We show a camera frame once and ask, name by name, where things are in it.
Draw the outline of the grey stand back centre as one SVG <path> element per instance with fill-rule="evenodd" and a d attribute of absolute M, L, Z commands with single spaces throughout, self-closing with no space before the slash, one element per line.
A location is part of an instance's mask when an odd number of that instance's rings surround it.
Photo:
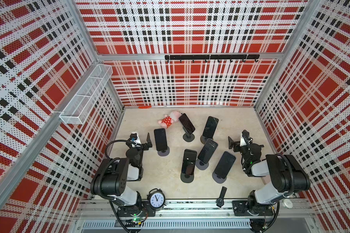
<path fill-rule="evenodd" d="M 194 134 L 188 134 L 187 130 L 183 128 L 184 130 L 184 135 L 183 135 L 183 140 L 186 142 L 192 142 L 195 139 Z"/>

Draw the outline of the black wristwatch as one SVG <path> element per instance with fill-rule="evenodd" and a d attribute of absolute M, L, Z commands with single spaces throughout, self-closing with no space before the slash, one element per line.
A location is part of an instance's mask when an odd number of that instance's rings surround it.
<path fill-rule="evenodd" d="M 223 186 L 221 189 L 219 198 L 216 199 L 216 206 L 217 207 L 222 208 L 224 206 L 224 203 L 225 203 L 224 197 L 225 197 L 226 192 L 227 192 L 227 188 Z"/>

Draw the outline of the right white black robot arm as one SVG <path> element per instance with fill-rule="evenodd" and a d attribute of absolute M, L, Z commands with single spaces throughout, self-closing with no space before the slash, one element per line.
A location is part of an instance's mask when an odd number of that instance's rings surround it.
<path fill-rule="evenodd" d="M 228 148 L 242 156 L 243 172 L 249 177 L 270 177 L 264 187 L 250 192 L 244 211 L 257 216 L 295 192 L 310 188 L 310 179 L 292 155 L 267 154 L 261 159 L 264 145 L 253 143 L 249 136 L 239 141 L 228 137 Z"/>

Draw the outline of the black phone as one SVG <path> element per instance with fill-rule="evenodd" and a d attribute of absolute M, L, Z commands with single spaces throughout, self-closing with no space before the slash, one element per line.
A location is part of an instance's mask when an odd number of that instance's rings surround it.
<path fill-rule="evenodd" d="M 216 151 L 218 147 L 218 144 L 213 141 L 212 139 L 208 139 L 202 148 L 201 152 L 199 153 L 197 159 L 200 161 L 200 164 L 202 166 L 206 165 L 211 157 L 213 156 L 214 152 Z"/>
<path fill-rule="evenodd" d="M 181 173 L 185 175 L 194 175 L 197 151 L 185 149 L 182 161 Z"/>
<path fill-rule="evenodd" d="M 154 130 L 155 144 L 157 151 L 165 151 L 168 148 L 166 130 L 163 128 Z"/>
<path fill-rule="evenodd" d="M 235 155 L 233 155 L 230 152 L 225 151 L 220 158 L 214 173 L 217 175 L 217 177 L 220 177 L 221 179 L 225 179 L 230 172 L 233 164 L 236 161 Z"/>
<path fill-rule="evenodd" d="M 203 131 L 202 136 L 205 138 L 213 138 L 216 131 L 219 119 L 209 116 Z"/>
<path fill-rule="evenodd" d="M 191 135 L 195 131 L 194 125 L 185 113 L 182 114 L 178 120 L 188 135 Z"/>

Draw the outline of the grey stand centre middle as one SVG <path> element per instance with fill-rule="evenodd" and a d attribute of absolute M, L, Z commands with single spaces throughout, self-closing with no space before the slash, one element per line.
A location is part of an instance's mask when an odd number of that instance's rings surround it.
<path fill-rule="evenodd" d="M 209 163 L 204 163 L 201 160 L 197 159 L 196 162 L 195 162 L 195 166 L 199 170 L 206 170 L 209 167 Z"/>

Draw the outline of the pink plush toy red dress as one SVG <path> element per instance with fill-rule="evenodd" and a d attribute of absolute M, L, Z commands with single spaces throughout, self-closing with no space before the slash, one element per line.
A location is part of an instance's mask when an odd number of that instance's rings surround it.
<path fill-rule="evenodd" d="M 167 129 L 172 124 L 178 122 L 181 115 L 182 114 L 179 111 L 172 111 L 169 115 L 164 115 L 164 118 L 159 120 L 158 124 L 161 128 Z"/>

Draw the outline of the grey stand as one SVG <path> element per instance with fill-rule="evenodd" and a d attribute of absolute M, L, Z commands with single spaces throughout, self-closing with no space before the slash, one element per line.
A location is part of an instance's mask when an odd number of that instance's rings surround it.
<path fill-rule="evenodd" d="M 199 170 L 206 170 L 209 167 L 209 163 L 204 163 L 201 160 L 197 159 L 196 162 L 195 162 L 195 166 Z"/>
<path fill-rule="evenodd" d="M 208 137 L 205 137 L 203 135 L 201 135 L 201 137 L 200 137 L 200 141 L 201 141 L 202 144 L 205 144 L 208 139 L 209 139 Z"/>
<path fill-rule="evenodd" d="M 187 130 L 183 128 L 184 130 L 184 135 L 183 135 L 183 140 L 186 142 L 192 142 L 195 139 L 194 134 L 188 134 Z"/>
<path fill-rule="evenodd" d="M 158 153 L 158 155 L 161 156 L 161 157 L 168 156 L 169 153 L 170 153 L 170 148 L 167 147 L 166 150 L 160 150 L 160 151 L 158 151 L 157 153 Z"/>
<path fill-rule="evenodd" d="M 212 173 L 212 178 L 215 182 L 222 184 L 226 181 L 226 178 L 222 178 L 220 176 L 218 176 L 215 172 Z"/>

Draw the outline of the grey stand back right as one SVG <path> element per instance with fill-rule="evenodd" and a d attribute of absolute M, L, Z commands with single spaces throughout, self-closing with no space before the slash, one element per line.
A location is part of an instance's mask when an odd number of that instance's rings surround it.
<path fill-rule="evenodd" d="M 201 141 L 202 144 L 205 144 L 208 139 L 209 139 L 208 137 L 205 137 L 203 135 L 201 135 L 201 137 L 200 137 L 200 141 Z"/>

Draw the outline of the black hook rail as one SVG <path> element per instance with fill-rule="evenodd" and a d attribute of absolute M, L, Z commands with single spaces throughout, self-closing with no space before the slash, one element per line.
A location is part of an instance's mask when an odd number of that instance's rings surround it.
<path fill-rule="evenodd" d="M 235 54 L 235 55 L 216 55 L 216 54 L 206 54 L 206 55 L 165 55 L 166 61 L 185 61 L 185 60 L 258 60 L 260 58 L 259 54 Z"/>

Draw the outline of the dark stand centre front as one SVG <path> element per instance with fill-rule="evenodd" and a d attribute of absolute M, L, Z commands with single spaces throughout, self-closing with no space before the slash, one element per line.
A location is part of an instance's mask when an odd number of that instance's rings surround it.
<path fill-rule="evenodd" d="M 189 175 L 185 173 L 180 174 L 180 179 L 183 183 L 192 183 L 194 181 L 194 175 Z"/>

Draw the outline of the black alarm clock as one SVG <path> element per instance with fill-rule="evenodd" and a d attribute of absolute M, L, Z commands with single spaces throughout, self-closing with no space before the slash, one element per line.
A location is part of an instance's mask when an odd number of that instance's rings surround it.
<path fill-rule="evenodd" d="M 166 198 L 161 189 L 154 188 L 149 191 L 147 196 L 147 200 L 149 201 L 149 205 L 152 210 L 160 211 L 166 205 Z"/>

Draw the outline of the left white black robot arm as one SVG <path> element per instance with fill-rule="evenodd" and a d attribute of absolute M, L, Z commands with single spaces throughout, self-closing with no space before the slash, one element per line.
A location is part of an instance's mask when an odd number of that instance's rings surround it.
<path fill-rule="evenodd" d="M 125 143 L 128 150 L 123 158 L 110 158 L 108 148 L 115 143 Z M 106 158 L 103 159 L 92 182 L 92 195 L 111 201 L 113 204 L 125 208 L 132 215 L 138 215 L 142 209 L 142 197 L 139 192 L 127 186 L 128 182 L 140 181 L 143 178 L 143 153 L 153 146 L 150 134 L 146 143 L 141 143 L 137 133 L 131 133 L 128 140 L 114 140 L 107 144 Z"/>

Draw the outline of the white round cap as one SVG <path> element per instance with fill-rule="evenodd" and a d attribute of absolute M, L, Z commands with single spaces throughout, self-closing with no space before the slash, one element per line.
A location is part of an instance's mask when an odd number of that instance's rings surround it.
<path fill-rule="evenodd" d="M 287 209 L 292 209 L 294 207 L 293 202 L 290 199 L 283 199 L 282 204 Z"/>

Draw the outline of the grey stand left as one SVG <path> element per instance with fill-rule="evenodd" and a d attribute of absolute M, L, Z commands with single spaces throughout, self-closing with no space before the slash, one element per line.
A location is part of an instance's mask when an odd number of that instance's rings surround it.
<path fill-rule="evenodd" d="M 158 151 L 157 153 L 158 153 L 158 155 L 161 156 L 161 157 L 168 156 L 169 153 L 170 153 L 170 148 L 167 147 L 166 150 L 160 150 L 160 151 Z"/>

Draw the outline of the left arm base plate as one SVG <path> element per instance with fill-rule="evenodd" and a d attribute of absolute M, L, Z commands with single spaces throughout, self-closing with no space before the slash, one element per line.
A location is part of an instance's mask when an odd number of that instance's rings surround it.
<path fill-rule="evenodd" d="M 143 201 L 142 206 L 122 206 L 117 210 L 119 217 L 154 217 L 156 212 L 149 204 L 149 201 Z"/>

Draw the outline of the red marker pen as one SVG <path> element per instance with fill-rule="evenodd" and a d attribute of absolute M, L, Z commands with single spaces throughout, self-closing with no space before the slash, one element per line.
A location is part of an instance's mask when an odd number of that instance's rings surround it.
<path fill-rule="evenodd" d="M 139 106 L 138 108 L 139 109 L 149 109 L 149 108 L 151 108 L 152 106 Z"/>

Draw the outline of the grey stand front right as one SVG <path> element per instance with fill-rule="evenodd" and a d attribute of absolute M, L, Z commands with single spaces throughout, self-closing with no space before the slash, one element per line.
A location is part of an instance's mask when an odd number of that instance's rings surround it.
<path fill-rule="evenodd" d="M 222 178 L 220 176 L 218 176 L 215 172 L 212 173 L 212 178 L 215 182 L 222 184 L 226 181 L 226 178 Z"/>

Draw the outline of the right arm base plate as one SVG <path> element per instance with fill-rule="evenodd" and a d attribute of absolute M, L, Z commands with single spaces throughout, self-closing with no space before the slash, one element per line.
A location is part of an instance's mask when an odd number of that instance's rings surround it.
<path fill-rule="evenodd" d="M 247 200 L 232 201 L 235 216 L 274 216 L 271 205 L 249 204 Z"/>

